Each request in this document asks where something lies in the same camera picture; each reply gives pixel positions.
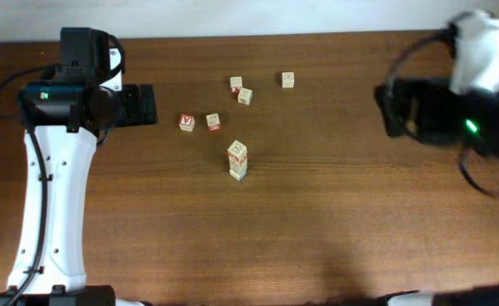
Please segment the stacked blocks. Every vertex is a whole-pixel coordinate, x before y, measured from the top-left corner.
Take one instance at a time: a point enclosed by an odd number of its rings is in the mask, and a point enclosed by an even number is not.
[[[230,175],[241,181],[247,174],[247,147],[234,140],[227,150],[230,162]]]

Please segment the small cube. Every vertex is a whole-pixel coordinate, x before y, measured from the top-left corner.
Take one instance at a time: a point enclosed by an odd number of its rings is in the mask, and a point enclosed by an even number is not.
[[[240,93],[238,94],[238,102],[249,105],[252,99],[252,90],[247,88],[240,89]]]
[[[230,171],[234,171],[238,175],[242,175],[247,171],[247,156],[243,156],[240,162],[230,162]]]
[[[229,149],[227,149],[227,153],[229,154],[230,163],[241,166],[241,164],[243,164],[246,160],[245,157],[247,156],[247,147],[238,140],[234,140]]]
[[[221,129],[221,121],[218,119],[218,114],[211,114],[206,116],[207,129],[210,131],[217,131]]]
[[[242,181],[243,178],[246,176],[247,174],[247,170],[242,174],[242,175],[238,175],[237,173],[235,173],[234,171],[230,170],[230,175],[234,178],[234,179],[237,179],[239,181]]]
[[[238,94],[241,87],[241,76],[233,76],[230,78],[230,92],[232,94]]]
[[[181,115],[179,127],[184,131],[192,132],[192,129],[195,127],[195,118],[191,115]]]
[[[281,73],[281,86],[283,88],[293,88],[294,87],[294,72]]]

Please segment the white plastic casing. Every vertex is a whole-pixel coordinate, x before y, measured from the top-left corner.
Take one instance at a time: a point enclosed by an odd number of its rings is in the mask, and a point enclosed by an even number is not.
[[[433,305],[432,293],[408,293],[405,295],[392,297],[387,302],[388,306],[432,306]]]
[[[145,305],[141,302],[130,302],[118,298],[115,300],[115,306],[145,306]]]
[[[87,275],[82,260],[82,221],[85,189],[90,163],[96,151],[96,137],[79,128],[67,133],[65,126],[36,127],[48,181],[47,227],[40,267],[24,294],[48,294],[54,285],[64,285],[70,292],[86,285]],[[30,136],[25,135],[28,159],[26,203],[20,245],[9,286],[20,286],[24,273],[32,265],[37,247],[41,212],[41,182],[36,153]]]
[[[471,89],[499,92],[499,20],[474,11],[455,25],[456,63],[450,90],[455,94]]]
[[[113,69],[117,65],[121,64],[121,53],[119,53],[119,49],[111,48],[110,49],[110,68]],[[121,91],[122,90],[122,71],[116,74],[116,76],[111,79],[103,82],[100,86],[107,87],[111,90]]]

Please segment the black wire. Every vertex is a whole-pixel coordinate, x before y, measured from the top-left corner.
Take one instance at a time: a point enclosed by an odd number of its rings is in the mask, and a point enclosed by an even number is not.
[[[385,80],[385,93],[384,93],[384,99],[383,99],[383,108],[385,109],[385,113],[387,114],[387,117],[391,119],[391,121],[394,123],[394,125],[397,126],[403,133],[408,135],[409,137],[415,139],[416,141],[420,143],[424,143],[423,139],[421,139],[417,134],[413,133],[410,131],[405,125],[399,122],[398,118],[394,115],[393,110],[391,108],[391,104],[394,99],[394,85],[396,83],[396,79],[398,78],[398,75],[400,73],[400,69],[404,65],[404,63],[419,49],[429,45],[430,43],[438,42],[441,41],[444,37],[449,35],[448,30],[443,30],[438,32],[437,34],[434,34],[430,37],[425,37],[424,39],[420,40],[419,42],[414,43],[409,47],[406,51],[404,51],[391,65],[391,70],[390,73],[387,76],[387,79]]]
[[[17,302],[20,295],[26,290],[26,288],[30,285],[32,279],[36,275],[39,270],[39,262],[42,257],[43,252],[43,242],[45,241],[45,225],[47,221],[47,170],[45,169],[45,161],[43,160],[43,153],[39,147],[39,143],[37,142],[36,137],[36,127],[30,122],[28,118],[28,113],[26,111],[26,106],[24,104],[24,97],[22,91],[19,92],[19,107],[20,114],[22,115],[22,121],[25,124],[26,131],[30,136],[30,140],[32,146],[34,147],[34,151],[36,152],[37,164],[39,165],[40,178],[42,182],[42,207],[39,218],[39,234],[37,236],[37,246],[36,253],[34,254],[34,261],[32,263],[31,268],[27,271],[28,276],[25,281],[17,288],[16,293],[11,297],[11,299],[6,303],[8,306],[12,306]]]
[[[461,151],[461,154],[459,155],[459,169],[461,170],[462,176],[477,191],[479,191],[482,194],[487,195],[487,196],[495,196],[494,193],[492,193],[488,190],[485,190],[478,183],[476,183],[476,181],[474,181],[473,178],[470,176],[470,173],[468,173],[468,160],[470,157],[470,152],[471,152],[470,148],[465,148]]]
[[[105,130],[104,137],[102,137],[102,139],[98,140],[98,143],[96,144],[97,147],[100,147],[103,144],[105,144],[105,142],[107,141],[107,139],[110,137],[110,132],[111,132],[112,129],[113,129],[113,127],[108,128],[108,129]]]
[[[56,66],[56,64],[54,65],[45,65],[45,66],[39,66],[39,67],[35,67],[35,68],[31,68],[31,69],[28,69],[28,70],[25,70],[25,71],[22,71],[22,72],[19,72],[19,73],[16,73],[10,77],[8,77],[7,79],[5,79],[1,84],[0,84],[0,92],[2,91],[2,89],[9,83],[11,83],[14,79],[18,78],[18,77],[22,77],[24,75],[27,75],[29,73],[32,73],[32,72],[37,72],[37,71],[45,71],[47,69],[50,69],[50,68],[54,68]],[[1,119],[15,119],[19,116],[19,114],[13,114],[13,115],[4,115],[4,114],[0,114],[0,118]]]

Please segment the wooden table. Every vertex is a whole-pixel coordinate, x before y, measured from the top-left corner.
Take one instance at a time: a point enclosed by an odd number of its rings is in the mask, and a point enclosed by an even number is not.
[[[159,123],[114,130],[88,177],[88,284],[152,303],[296,304],[499,281],[499,199],[472,190],[457,148],[390,139],[373,99],[424,32],[123,40],[125,83],[151,83]],[[0,44],[0,82],[60,60],[58,43]],[[406,74],[448,76],[445,48]],[[294,71],[294,89],[278,76]],[[242,76],[250,106],[229,93]],[[16,111],[24,77],[0,98]],[[209,133],[205,115],[223,129]],[[192,133],[182,113],[196,117]],[[229,176],[226,150],[248,148]],[[499,171],[477,162],[487,183]],[[23,128],[0,120],[0,291],[19,245]]]

